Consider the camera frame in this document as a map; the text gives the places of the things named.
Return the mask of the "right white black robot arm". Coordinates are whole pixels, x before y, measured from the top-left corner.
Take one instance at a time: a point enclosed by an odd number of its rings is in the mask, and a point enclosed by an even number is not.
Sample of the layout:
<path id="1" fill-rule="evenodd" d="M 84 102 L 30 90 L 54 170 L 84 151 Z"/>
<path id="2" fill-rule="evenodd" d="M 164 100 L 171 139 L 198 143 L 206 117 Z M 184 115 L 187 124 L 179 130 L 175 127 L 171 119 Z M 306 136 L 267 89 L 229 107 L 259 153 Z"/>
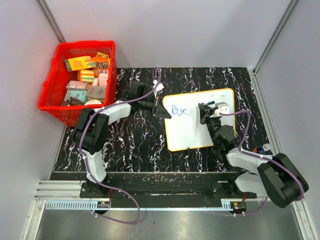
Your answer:
<path id="1" fill-rule="evenodd" d="M 301 201 L 309 185 L 290 158 L 284 153 L 270 155 L 267 151 L 252 152 L 237 145 L 235 130 L 222 124 L 222 117 L 231 117 L 225 102 L 199 103 L 200 124 L 207 127 L 213 147 L 223 161 L 244 170 L 227 186 L 228 194 L 239 198 L 244 193 L 255 193 L 269 198 L 276 206 L 285 208 L 292 202 Z"/>

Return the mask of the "white board with orange frame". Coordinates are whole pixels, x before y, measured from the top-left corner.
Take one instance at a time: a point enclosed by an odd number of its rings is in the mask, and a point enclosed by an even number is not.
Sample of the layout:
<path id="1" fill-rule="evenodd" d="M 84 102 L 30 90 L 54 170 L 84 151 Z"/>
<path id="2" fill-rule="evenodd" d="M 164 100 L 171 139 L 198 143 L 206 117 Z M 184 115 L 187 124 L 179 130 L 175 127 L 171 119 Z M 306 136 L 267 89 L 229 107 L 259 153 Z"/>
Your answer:
<path id="1" fill-rule="evenodd" d="M 213 146 L 205 124 L 200 124 L 198 104 L 214 101 L 227 103 L 231 113 L 235 112 L 235 94 L 231 88 L 167 95 L 162 103 L 171 118 L 165 119 L 168 150 L 183 151 Z"/>

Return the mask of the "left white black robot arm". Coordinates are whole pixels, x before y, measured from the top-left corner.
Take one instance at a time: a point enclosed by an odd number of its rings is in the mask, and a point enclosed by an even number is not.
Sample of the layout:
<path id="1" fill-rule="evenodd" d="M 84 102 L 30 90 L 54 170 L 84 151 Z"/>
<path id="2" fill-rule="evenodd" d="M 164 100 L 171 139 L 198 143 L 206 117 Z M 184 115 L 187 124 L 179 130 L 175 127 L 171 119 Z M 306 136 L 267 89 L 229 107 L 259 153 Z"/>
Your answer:
<path id="1" fill-rule="evenodd" d="M 81 185 L 81 198 L 103 198 L 108 194 L 108 176 L 103 165 L 102 149 L 109 125 L 139 110 L 149 111 L 156 118 L 172 118 L 162 103 L 162 97 L 157 96 L 156 87 L 149 93 L 146 93 L 146 88 L 145 83 L 134 81 L 124 98 L 106 107 L 86 107 L 81 111 L 72 134 L 86 168 L 86 179 Z"/>

